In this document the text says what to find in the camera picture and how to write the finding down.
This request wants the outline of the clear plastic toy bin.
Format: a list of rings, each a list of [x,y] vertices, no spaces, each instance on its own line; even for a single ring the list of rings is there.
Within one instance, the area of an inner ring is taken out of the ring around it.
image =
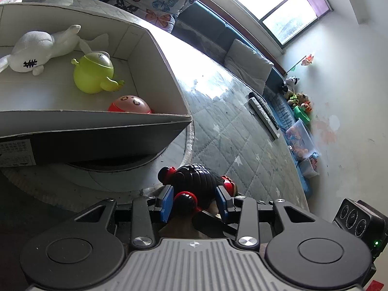
[[[313,155],[317,157],[321,155],[302,120],[297,120],[287,129],[285,137],[298,161],[302,161]]]

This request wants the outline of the green one-eyed monster toy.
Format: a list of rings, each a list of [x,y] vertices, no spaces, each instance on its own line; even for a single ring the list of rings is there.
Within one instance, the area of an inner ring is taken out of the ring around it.
[[[104,51],[91,52],[79,60],[73,58],[73,79],[76,87],[87,94],[120,90],[125,82],[113,80],[114,66],[110,55]]]

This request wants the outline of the black white cardboard shoebox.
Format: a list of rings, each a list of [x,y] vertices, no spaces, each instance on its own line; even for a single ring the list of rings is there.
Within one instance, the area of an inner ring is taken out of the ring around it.
[[[1,54],[8,55],[27,32],[57,33],[81,26],[85,40],[108,34],[106,52],[117,91],[87,94],[73,79],[78,49],[49,60],[43,72],[1,73],[1,166],[72,164],[119,170],[160,154],[192,121],[178,81],[161,47],[146,28],[107,15],[48,4],[1,6]],[[110,112],[125,95],[142,98],[152,114]]]

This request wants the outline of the grey remote control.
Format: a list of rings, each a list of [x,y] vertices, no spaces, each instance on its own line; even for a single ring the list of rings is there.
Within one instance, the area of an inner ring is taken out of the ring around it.
[[[257,99],[254,97],[251,97],[249,99],[249,104],[257,113],[257,115],[262,120],[262,122],[266,125],[272,137],[274,139],[278,139],[280,137],[279,130],[275,127],[273,121],[270,119],[269,115],[266,113],[266,111],[263,109],[263,107],[260,105]]]

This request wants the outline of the blue sofa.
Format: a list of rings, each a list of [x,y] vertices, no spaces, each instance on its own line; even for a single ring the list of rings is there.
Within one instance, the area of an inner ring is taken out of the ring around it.
[[[123,11],[133,12],[134,8],[125,4],[124,0],[100,0],[111,2]],[[254,49],[260,56],[274,63],[266,80],[262,94],[269,104],[275,119],[282,130],[287,130],[296,119],[283,98],[282,89],[286,85],[281,75],[282,69],[266,49],[247,33],[241,32],[238,22],[224,11],[218,12],[210,7],[209,0],[196,0],[189,4],[188,9],[179,14],[172,30],[172,35],[195,47],[219,64],[223,64],[225,56],[234,40],[240,40],[247,47]]]

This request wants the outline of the red black-haired doll figure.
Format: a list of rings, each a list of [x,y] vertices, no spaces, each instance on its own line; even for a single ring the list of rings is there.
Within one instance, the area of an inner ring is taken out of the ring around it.
[[[186,164],[179,168],[165,166],[158,172],[158,180],[174,190],[172,213],[186,218],[209,209],[216,200],[216,188],[223,186],[230,196],[237,196],[234,181],[226,175],[206,168],[202,164]]]

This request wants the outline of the red round toy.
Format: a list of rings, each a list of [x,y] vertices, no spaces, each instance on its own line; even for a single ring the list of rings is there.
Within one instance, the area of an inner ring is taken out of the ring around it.
[[[131,112],[137,114],[152,114],[152,109],[142,99],[134,95],[119,97],[108,108],[110,112]]]

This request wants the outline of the grey cushion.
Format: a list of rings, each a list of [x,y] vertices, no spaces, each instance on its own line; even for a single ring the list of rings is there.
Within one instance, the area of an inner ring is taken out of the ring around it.
[[[240,40],[234,39],[224,58],[224,66],[262,95],[274,64]]]

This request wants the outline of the pile of plush toys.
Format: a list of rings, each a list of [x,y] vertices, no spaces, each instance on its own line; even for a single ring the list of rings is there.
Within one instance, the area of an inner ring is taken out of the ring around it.
[[[309,125],[309,115],[312,112],[312,104],[308,96],[304,93],[295,93],[289,90],[284,94],[284,98],[291,107],[295,118],[301,120],[305,125]]]

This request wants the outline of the black white cow plush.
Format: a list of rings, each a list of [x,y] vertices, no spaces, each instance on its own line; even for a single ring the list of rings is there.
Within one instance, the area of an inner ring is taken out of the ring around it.
[[[295,86],[298,84],[299,80],[300,79],[296,76],[291,76],[291,77],[286,78],[283,81],[282,86],[280,87],[281,92],[287,93],[288,91],[291,91],[294,93]]]

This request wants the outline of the colourful pinwheel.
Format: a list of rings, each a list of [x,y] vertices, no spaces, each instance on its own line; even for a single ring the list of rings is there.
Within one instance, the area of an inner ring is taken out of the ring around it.
[[[304,56],[301,60],[295,63],[288,71],[286,71],[286,74],[289,74],[289,72],[295,71],[298,65],[301,65],[301,66],[311,65],[313,60],[314,60],[314,56],[312,54]]]

